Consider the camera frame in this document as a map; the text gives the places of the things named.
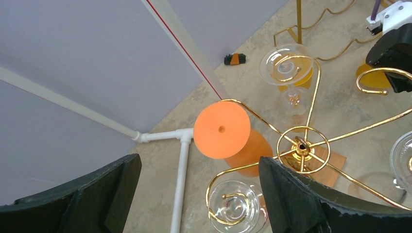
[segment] orange cylinder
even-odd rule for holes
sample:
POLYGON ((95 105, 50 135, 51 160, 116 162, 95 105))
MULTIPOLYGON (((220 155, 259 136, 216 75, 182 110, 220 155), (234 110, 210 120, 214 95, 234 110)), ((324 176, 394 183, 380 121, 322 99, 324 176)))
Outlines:
MULTIPOLYGON (((199 151, 213 159, 225 159, 231 167, 256 163, 261 156, 273 156, 266 139, 250 128, 246 111, 233 102, 217 102, 205 108, 193 127, 193 139, 199 151)), ((239 170, 258 176, 258 167, 239 170)))
MULTIPOLYGON (((259 162, 259 159, 262 156, 272 157, 272 148, 262 134, 252 129, 246 145, 238 153, 224 160, 229 167, 239 167, 259 162)), ((258 166, 245 168, 238 172, 246 177, 255 177, 259 175, 258 166)))

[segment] white pvc pipe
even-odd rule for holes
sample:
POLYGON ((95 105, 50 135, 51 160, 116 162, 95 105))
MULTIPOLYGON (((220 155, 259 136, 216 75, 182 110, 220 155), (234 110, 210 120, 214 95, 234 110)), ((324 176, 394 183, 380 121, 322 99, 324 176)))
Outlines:
POLYGON ((180 139, 181 149, 179 157, 179 167, 177 172, 176 193, 174 196, 174 206, 172 214, 171 233, 179 233, 182 217, 183 197, 185 192, 186 171, 188 165, 189 145, 193 138, 193 128, 179 129, 171 132, 163 133, 140 133, 131 130, 103 115, 100 115, 72 100, 67 99, 47 88, 44 88, 32 81, 23 78, 7 69, 0 67, 0 81, 6 82, 42 99, 57 104, 63 108, 69 109, 79 115, 94 120, 106 127, 118 131, 131 137, 133 140, 144 143, 154 140, 176 138, 180 139))
POLYGON ((169 139, 169 138, 180 139, 178 135, 176 134, 176 131, 171 131, 171 132, 162 132, 162 133, 144 133, 142 134, 139 142, 150 142, 150 141, 169 139))
POLYGON ((190 142, 181 142, 179 169, 177 171, 176 193, 174 195, 172 225, 170 228, 171 233, 180 232, 180 223, 183 209, 183 197, 185 193, 186 170, 188 166, 189 145, 190 142))
POLYGON ((138 133, 136 131, 131 130, 123 125, 120 125, 119 123, 101 114, 98 114, 72 100, 67 99, 64 96, 52 92, 49 89, 42 87, 36 83, 33 83, 32 81, 23 78, 2 67, 0 67, 0 81, 6 82, 10 85, 20 88, 42 99, 62 106, 63 108, 69 109, 79 115, 94 120, 106 127, 116 130, 117 132, 125 134, 131 138, 136 138, 138 136, 138 133))

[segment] white plastic part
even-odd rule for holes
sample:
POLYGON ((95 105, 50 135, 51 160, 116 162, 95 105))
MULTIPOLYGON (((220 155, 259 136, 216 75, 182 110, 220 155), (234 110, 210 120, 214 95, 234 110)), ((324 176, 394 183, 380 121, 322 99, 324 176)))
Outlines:
POLYGON ((383 34, 398 29, 406 23, 412 23, 412 2, 397 1, 376 15, 375 20, 371 16, 366 18, 366 25, 373 30, 383 25, 383 34))
POLYGON ((63 108, 69 109, 70 111, 75 112, 79 115, 94 120, 106 127, 116 130, 117 132, 125 134, 131 138, 137 138, 139 136, 138 132, 129 129, 101 114, 92 111, 91 109, 88 109, 72 100, 67 99, 64 96, 61 96, 53 91, 50 91, 49 89, 42 87, 36 83, 33 83, 32 81, 23 78, 2 67, 0 67, 0 80, 10 85, 13 85, 17 88, 20 88, 24 91, 27 91, 42 99, 57 104, 63 108))
POLYGON ((172 213, 171 233, 180 232, 180 224, 183 209, 183 197, 185 193, 186 171, 188 168, 190 142, 183 141, 180 146, 179 168, 177 171, 176 192, 174 194, 174 204, 172 213))
POLYGON ((170 228, 171 233, 179 233, 182 218, 183 197, 185 193, 186 171, 188 169, 189 145, 193 138, 193 128, 179 129, 176 131, 163 133, 143 133, 137 137, 136 141, 145 143, 154 140, 171 138, 180 139, 181 143, 179 167, 177 170, 176 192, 174 195, 172 224, 170 228))
POLYGON ((386 11, 383 16, 383 34, 400 28, 402 25, 412 23, 412 2, 401 2, 397 7, 386 11))

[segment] gold metal stand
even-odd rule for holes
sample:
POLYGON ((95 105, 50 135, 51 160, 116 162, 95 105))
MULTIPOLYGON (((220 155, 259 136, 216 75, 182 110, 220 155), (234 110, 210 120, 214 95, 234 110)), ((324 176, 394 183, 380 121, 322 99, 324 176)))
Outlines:
MULTIPOLYGON (((330 150, 330 143, 331 143, 331 142, 334 142, 334 141, 337 141, 337 140, 340 140, 340 139, 344 139, 344 138, 353 136, 353 135, 355 135, 355 134, 364 132, 364 131, 366 131, 366 130, 375 128, 375 127, 377 127, 377 126, 380 126, 380 125, 383 125, 383 124, 392 122, 392 121, 394 121, 394 120, 397 120, 397 119, 399 119, 399 118, 401 118, 401 117, 404 117, 404 116, 412 113, 412 108, 410 108, 410 109, 406 110, 405 112, 403 112, 403 113, 401 113, 401 114, 398 114, 398 115, 396 115, 396 116, 394 116, 394 117, 388 118, 388 119, 386 119, 386 120, 383 120, 383 121, 377 122, 377 123, 375 123, 375 124, 372 124, 372 125, 363 127, 363 128, 361 128, 361 129, 352 131, 352 132, 350 132, 350 133, 343 134, 343 135, 341 135, 341 136, 337 136, 337 137, 334 137, 334 138, 331 138, 331 139, 327 139, 327 138, 325 137, 325 135, 323 135, 320 131, 318 131, 318 130, 316 130, 316 129, 314 129, 314 128, 309 127, 309 122, 310 122, 310 118, 311 118, 311 116, 312 116, 313 107, 314 107, 314 104, 315 104, 316 94, 317 94, 317 91, 318 91, 318 88, 319 88, 320 77, 321 77, 321 67, 320 67, 320 65, 319 65, 319 62, 317 62, 316 60, 314 60, 314 64, 315 64, 315 65, 317 66, 317 68, 318 68, 318 74, 317 74, 316 86, 315 86, 315 91, 314 91, 314 93, 313 93, 313 99, 312 99, 311 107, 310 107, 310 110, 309 110, 308 119, 307 119, 307 121, 306 121, 306 126, 293 127, 293 128, 288 129, 286 132, 282 133, 279 129, 277 129, 275 126, 273 126, 272 124, 270 124, 267 120, 265 120, 264 118, 262 118, 259 114, 257 114, 256 112, 254 112, 251 108, 249 108, 247 105, 245 105, 244 103, 240 102, 239 100, 227 99, 227 100, 222 100, 222 101, 231 101, 231 102, 235 102, 235 103, 241 105, 241 106, 244 107, 247 111, 249 111, 250 113, 252 113, 256 118, 258 118, 260 121, 262 121, 265 125, 267 125, 267 126, 268 126, 269 128, 271 128, 273 131, 275 131, 276 133, 278 133, 278 134, 280 135, 280 138, 279 138, 279 140, 278 140, 278 142, 277 142, 277 146, 276 146, 276 156, 274 156, 273 158, 274 158, 274 159, 278 159, 281 163, 283 163, 283 161, 282 161, 280 158, 282 158, 282 157, 284 157, 284 156, 288 156, 288 155, 294 154, 294 156, 289 157, 289 159, 295 159, 296 162, 299 162, 300 167, 299 167, 299 169, 296 169, 296 172, 301 173, 301 174, 304 174, 304 175, 309 175, 309 174, 318 172, 318 171, 320 171, 322 168, 324 168, 324 167, 327 166, 327 167, 331 168, 333 171, 337 172, 339 175, 341 175, 341 176, 345 177, 346 179, 348 179, 350 182, 353 182, 354 184, 360 186, 361 188, 365 189, 366 191, 368 191, 368 192, 372 193, 373 195, 377 196, 378 198, 380 198, 380 199, 384 200, 385 202, 391 204, 392 206, 395 206, 395 207, 398 207, 398 208, 402 208, 402 209, 405 209, 405 210, 412 210, 412 209, 410 209, 410 208, 408 208, 408 207, 406 207, 406 206, 403 206, 403 205, 397 203, 397 202, 394 201, 394 200, 389 199, 388 197, 386 197, 386 196, 384 196, 383 194, 379 193, 378 191, 376 191, 376 190, 368 187, 367 185, 363 184, 362 182, 354 179, 353 177, 349 176, 348 174, 346 174, 345 172, 343 172, 342 170, 336 168, 335 166, 333 166, 332 164, 330 164, 330 163, 328 162, 328 161, 329 161, 329 158, 330 158, 330 153, 331 153, 331 150, 330 150), (289 137, 286 136, 286 134, 287 134, 288 132, 290 132, 290 131, 292 131, 292 130, 295 130, 295 129, 305 129, 305 136, 304 136, 304 138, 296 137, 294 140, 292 140, 292 139, 290 139, 289 137), (309 130, 318 133, 318 134, 323 138, 323 141, 317 142, 317 143, 310 143, 310 142, 308 141, 308 131, 309 131, 309 130), (293 144, 293 147, 292 147, 292 150, 290 150, 290 151, 287 151, 287 152, 284 152, 284 153, 280 153, 280 152, 279 152, 279 145, 280 145, 280 141, 281 141, 283 138, 286 138, 288 141, 290 141, 290 142, 293 144), (312 152, 312 149, 313 149, 314 147, 320 146, 320 145, 323 145, 323 144, 326 144, 326 146, 327 146, 327 151, 328 151, 328 153, 327 153, 327 158, 326 158, 326 159, 322 159, 322 158, 320 158, 319 156, 317 156, 315 153, 312 152), (305 164, 304 164, 305 161, 310 160, 310 159, 312 159, 312 158, 314 158, 314 159, 318 160, 319 162, 321 162, 322 165, 321 165, 320 167, 316 168, 316 169, 313 169, 313 170, 305 169, 305 164)), ((379 72, 379 71, 381 71, 381 72, 382 72, 382 71, 385 71, 385 72, 393 72, 393 73, 401 74, 401 75, 403 75, 403 76, 405 76, 405 77, 407 77, 407 78, 409 78, 409 79, 412 80, 412 74, 410 74, 410 73, 408 73, 408 72, 406 72, 406 71, 403 71, 403 70, 401 70, 401 69, 395 69, 395 68, 374 68, 374 69, 368 70, 368 71, 366 71, 366 72, 363 72, 361 75, 358 76, 358 78, 357 78, 357 80, 356 80, 357 88, 358 88, 360 91, 364 92, 364 93, 387 95, 387 94, 388 94, 388 91, 369 90, 369 89, 365 89, 365 88, 361 87, 360 80, 362 79, 362 77, 364 77, 365 75, 367 75, 367 74, 369 74, 369 73, 379 72)), ((235 225, 235 224, 243 221, 244 218, 241 218, 241 219, 237 220, 236 222, 226 222, 226 221, 224 221, 224 220, 221 220, 221 219, 217 218, 217 217, 215 216, 215 214, 213 213, 213 210, 211 210, 211 209, 209 208, 209 201, 208 201, 208 200, 209 200, 209 198, 210 198, 210 197, 209 197, 210 189, 212 188, 213 183, 214 183, 219 177, 221 177, 222 175, 228 174, 228 173, 231 173, 231 172, 234 172, 234 171, 238 171, 238 170, 241 170, 241 169, 249 168, 249 167, 252 167, 252 166, 257 166, 258 164, 259 164, 259 162, 258 162, 258 163, 254 163, 254 164, 249 164, 249 165, 246 165, 246 166, 236 167, 236 168, 232 168, 232 169, 228 169, 228 170, 222 171, 222 172, 220 172, 219 174, 217 174, 217 175, 210 181, 210 183, 209 183, 209 185, 207 186, 207 189, 206 189, 206 206, 207 206, 207 209, 208 209, 208 216, 209 216, 209 218, 214 218, 214 219, 217 220, 219 223, 224 224, 224 225, 235 225)), ((223 198, 228 197, 229 195, 232 195, 232 196, 233 196, 233 195, 237 195, 237 196, 241 196, 241 197, 243 197, 243 198, 246 198, 244 195, 242 196, 242 195, 239 195, 238 193, 236 193, 236 194, 226 194, 223 198)))
MULTIPOLYGON (((333 11, 331 11, 329 8, 326 8, 326 9, 322 12, 321 16, 315 21, 315 23, 313 23, 312 25, 310 25, 310 26, 308 26, 308 27, 302 27, 302 15, 301 15, 301 13, 302 13, 302 11, 301 11, 301 10, 302 10, 302 5, 301 5, 301 0, 296 0, 296 3, 297 3, 297 8, 296 8, 296 12, 297 12, 297 25, 293 25, 293 26, 288 27, 288 28, 286 28, 286 29, 284 29, 284 30, 282 30, 282 31, 280 31, 280 32, 277 32, 277 33, 274 35, 274 44, 275 44, 275 46, 276 46, 276 38, 275 38, 276 35, 278 35, 278 34, 280 34, 280 33, 282 33, 282 32, 285 32, 285 31, 287 31, 287 32, 292 36, 292 38, 295 40, 296 43, 301 44, 301 43, 302 43, 302 29, 309 29, 309 28, 312 28, 313 26, 315 26, 315 25, 322 19, 322 17, 324 16, 324 14, 325 14, 326 11, 328 11, 329 13, 331 13, 331 14, 333 14, 333 15, 338 15, 338 14, 340 14, 340 13, 343 13, 343 12, 346 11, 347 9, 349 9, 349 8, 354 4, 354 2, 355 2, 355 0, 352 0, 351 3, 350 3, 347 7, 345 7, 343 10, 338 11, 338 12, 333 12, 333 11), (297 28, 297 35, 296 35, 295 32, 292 30, 292 28, 294 28, 294 27, 297 28)), ((382 6, 384 6, 384 7, 389 6, 389 4, 387 4, 384 0, 382 0, 381 4, 382 4, 382 6)), ((388 118, 388 119, 386 119, 386 120, 377 122, 377 123, 375 123, 375 124, 372 124, 372 125, 363 127, 363 128, 361 128, 361 129, 358 129, 358 130, 355 130, 355 131, 352 131, 352 132, 349 132, 349 133, 346 133, 346 134, 343 134, 343 135, 340 135, 340 136, 337 136, 337 137, 334 137, 334 138, 331 138, 331 139, 327 139, 326 136, 325 136, 323 133, 321 133, 321 132, 318 131, 317 129, 311 128, 311 127, 309 126, 310 119, 311 119, 311 116, 312 116, 312 113, 313 113, 313 107, 314 107, 315 100, 316 100, 316 95, 317 95, 318 88, 319 88, 321 73, 322 73, 322 69, 321 69, 321 66, 320 66, 318 60, 320 60, 320 61, 330 61, 330 60, 333 60, 333 59, 341 56, 354 42, 356 42, 356 43, 358 43, 358 44, 365 44, 365 43, 368 43, 368 42, 374 40, 375 38, 377 38, 377 37, 380 36, 380 35, 381 35, 381 34, 377 34, 377 35, 375 35, 374 37, 372 37, 371 39, 368 39, 368 40, 366 40, 366 41, 360 41, 360 40, 358 40, 358 39, 353 39, 353 40, 351 40, 351 41, 349 42, 349 44, 348 44, 341 52, 339 52, 336 56, 333 56, 333 57, 331 57, 331 58, 327 58, 327 59, 325 59, 325 58, 320 58, 320 57, 315 57, 315 58, 314 58, 314 60, 313 60, 313 61, 314 61, 314 65, 317 67, 318 73, 317 73, 316 86, 315 86, 315 90, 314 90, 314 93, 313 93, 313 99, 312 99, 312 102, 311 102, 311 106, 310 106, 310 110, 309 110, 309 114, 308 114, 308 119, 307 119, 307 121, 306 121, 306 125, 305 125, 305 126, 293 127, 293 128, 288 129, 287 131, 285 131, 285 132, 283 133, 283 132, 281 132, 279 129, 277 129, 274 125, 270 124, 267 120, 265 120, 264 118, 262 118, 262 117, 261 117, 259 114, 257 114, 255 111, 253 111, 253 110, 252 110, 250 107, 248 107, 246 104, 242 103, 241 101, 239 101, 239 100, 234 100, 234 99, 227 99, 227 100, 221 100, 221 101, 230 101, 230 102, 235 102, 235 103, 239 104, 239 105, 242 106, 244 109, 246 109, 248 112, 250 112, 253 116, 255 116, 257 119, 259 119, 260 121, 262 121, 266 126, 268 126, 270 129, 272 129, 273 131, 275 131, 276 133, 278 133, 278 134, 280 135, 280 138, 279 138, 279 140, 278 140, 278 142, 277 142, 277 145, 276 145, 276 156, 273 157, 274 159, 278 159, 278 160, 280 161, 280 163, 284 163, 284 161, 282 161, 282 159, 281 159, 281 158, 284 157, 284 158, 286 159, 285 161, 286 161, 289 165, 292 165, 291 167, 292 167, 293 169, 295 169, 296 172, 298 172, 298 173, 300 173, 300 174, 303 174, 303 175, 306 175, 306 176, 308 176, 308 177, 310 177, 310 174, 315 173, 315 172, 318 172, 318 171, 322 170, 324 167, 327 166, 327 167, 329 167, 330 169, 332 169, 333 171, 335 171, 336 173, 338 173, 339 175, 341 175, 341 176, 345 177, 346 179, 348 179, 350 182, 353 182, 354 184, 360 186, 361 188, 365 189, 366 191, 368 191, 368 192, 372 193, 373 195, 377 196, 378 198, 380 198, 380 199, 384 200, 385 202, 391 204, 392 206, 395 206, 395 207, 398 207, 398 208, 402 208, 402 209, 405 209, 405 210, 412 210, 412 209, 410 209, 410 208, 408 208, 408 207, 406 207, 406 206, 403 206, 403 205, 395 202, 394 200, 389 199, 388 197, 384 196, 383 194, 379 193, 378 191, 376 191, 376 190, 374 190, 374 189, 366 186, 366 185, 363 184, 362 182, 360 182, 360 181, 352 178, 351 176, 349 176, 348 174, 346 174, 346 173, 343 172, 342 170, 336 168, 334 165, 332 165, 332 164, 329 163, 329 159, 330 159, 330 155, 331 155, 331 149, 330 149, 330 143, 331 143, 331 142, 334 142, 334 141, 337 141, 337 140, 340 140, 340 139, 344 139, 344 138, 347 138, 347 137, 356 135, 356 134, 361 133, 361 132, 364 132, 364 131, 366 131, 366 130, 369 130, 369 129, 375 128, 375 127, 377 127, 377 126, 380 126, 380 125, 383 125, 383 124, 392 122, 392 121, 397 120, 397 119, 399 119, 399 118, 402 118, 402 117, 404 117, 404 116, 412 113, 412 108, 410 108, 410 109, 406 110, 405 112, 400 113, 400 114, 398 114, 398 115, 396 115, 396 116, 393 116, 393 117, 391 117, 391 118, 388 118), (296 130, 296 129, 304 129, 304 130, 305 130, 305 134, 304 134, 304 137, 303 137, 303 138, 301 138, 301 137, 295 137, 295 139, 293 140, 293 139, 289 138, 289 137, 286 135, 288 132, 293 131, 293 130, 296 130), (309 141, 308 141, 308 131, 309 131, 309 130, 318 133, 318 134, 323 138, 323 141, 316 142, 316 143, 311 143, 311 142, 309 142, 309 141), (283 140, 283 139, 286 139, 286 140, 288 140, 289 142, 292 143, 292 149, 289 150, 289 151, 287 151, 287 152, 280 153, 280 152, 279 152, 279 145, 280 145, 281 140, 283 140), (326 147, 327 147, 327 156, 326 156, 326 159, 320 158, 318 155, 316 155, 316 153, 315 153, 314 150, 313 150, 313 148, 315 148, 316 146, 320 146, 320 145, 324 145, 324 144, 326 144, 326 147), (316 168, 316 169, 309 169, 309 168, 305 165, 305 161, 311 160, 311 159, 313 159, 313 158, 316 159, 316 160, 318 160, 318 161, 321 162, 322 164, 321 164, 318 168, 316 168)), ((301 55, 292 55, 292 56, 288 56, 288 57, 285 57, 285 58, 281 59, 281 61, 279 61, 279 62, 284 62, 284 61, 289 60, 289 59, 292 59, 292 58, 309 58, 309 57, 301 56, 301 55)), ((397 74, 403 75, 403 76, 405 76, 405 77, 407 77, 407 78, 409 78, 409 79, 412 80, 412 74, 410 74, 410 73, 408 73, 408 72, 406 72, 406 71, 400 70, 400 69, 395 69, 395 68, 374 68, 374 69, 368 70, 368 71, 366 71, 366 72, 363 72, 362 74, 360 74, 360 75, 357 77, 357 80, 356 80, 357 88, 358 88, 360 91, 364 92, 364 93, 387 95, 387 94, 388 94, 388 91, 387 91, 387 90, 383 90, 383 91, 382 91, 382 90, 366 89, 366 88, 362 87, 361 84, 360 84, 360 80, 361 80, 365 75, 370 74, 370 73, 374 73, 374 72, 382 72, 382 71, 384 71, 384 72, 397 73, 397 74)), ((210 198, 209 195, 210 195, 210 190, 211 190, 214 182, 215 182, 219 177, 221 177, 222 175, 225 175, 225 174, 228 174, 228 173, 231 173, 231 172, 234 172, 234 171, 238 171, 238 170, 241 170, 241 169, 246 169, 246 168, 249 168, 249 167, 257 166, 258 164, 259 164, 259 162, 254 163, 254 164, 249 164, 249 165, 246 165, 246 166, 241 166, 241 167, 236 167, 236 168, 231 168, 231 169, 228 169, 228 170, 224 170, 224 171, 220 172, 219 174, 217 174, 215 177, 213 177, 213 179, 210 181, 210 183, 209 183, 209 185, 207 186, 207 189, 206 189, 206 207, 207 207, 207 209, 208 209, 208 217, 209 217, 209 218, 213 218, 213 219, 215 219, 217 222, 219 222, 219 223, 221 223, 221 224, 223 224, 223 225, 228 225, 228 226, 236 225, 236 224, 242 222, 242 221, 245 219, 246 215, 242 216, 240 219, 238 219, 238 220, 236 220, 236 221, 231 221, 231 222, 228 222, 228 221, 224 221, 224 220, 222 220, 222 219, 219 219, 219 218, 214 214, 213 210, 210 209, 210 207, 209 207, 209 198, 210 198)), ((410 170, 412 171, 412 158, 409 160, 408 166, 409 166, 410 170)), ((222 196, 222 198, 225 199, 225 198, 234 197, 234 196, 237 196, 237 197, 239 197, 239 198, 245 199, 245 203, 246 203, 246 205, 248 206, 248 204, 249 204, 248 198, 247 198, 244 194, 241 194, 241 193, 224 194, 224 195, 222 196)))
MULTIPOLYGON (((302 42, 302 30, 310 29, 310 28, 314 27, 316 24, 318 24, 321 21, 321 19, 323 18, 323 16, 325 15, 326 11, 331 13, 332 15, 339 15, 339 14, 345 12, 347 9, 349 9, 354 3, 355 3, 355 0, 352 0, 343 10, 338 11, 338 12, 333 12, 329 8, 325 8, 323 10, 322 14, 319 16, 319 18, 313 24, 311 24, 310 26, 307 26, 307 27, 302 27, 302 1, 301 0, 296 0, 297 24, 293 25, 293 26, 290 26, 290 27, 287 27, 287 28, 285 28, 285 29, 283 29, 279 32, 276 32, 273 35, 273 42, 274 42, 275 47, 276 47, 276 36, 283 33, 283 32, 288 32, 296 43, 303 44, 303 42, 302 42), (297 35, 292 30, 293 28, 297 29, 297 35)), ((388 7, 390 4, 387 4, 384 0, 381 1, 381 5, 384 6, 384 7, 388 7)), ((369 43, 369 42, 373 41, 374 39, 376 39, 379 36, 381 36, 381 33, 378 33, 377 35, 375 35, 372 38, 370 38, 368 40, 365 40, 365 41, 361 41, 361 40, 358 40, 357 38, 355 38, 355 39, 351 40, 348 43, 348 45, 342 51, 340 51, 337 55, 335 55, 331 58, 315 57, 315 59, 320 60, 320 61, 324 61, 324 62, 331 61, 333 59, 338 58, 343 53, 345 53, 348 50, 348 48, 354 42, 356 42, 358 44, 366 44, 366 43, 369 43)))

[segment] orange disc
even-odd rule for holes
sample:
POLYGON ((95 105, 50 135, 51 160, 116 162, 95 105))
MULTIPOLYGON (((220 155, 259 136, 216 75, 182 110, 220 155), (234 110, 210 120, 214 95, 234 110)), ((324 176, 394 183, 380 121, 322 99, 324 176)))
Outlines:
POLYGON ((233 102, 217 102, 205 108, 193 127, 197 149, 212 159, 225 159, 238 153, 250 135, 246 111, 233 102))

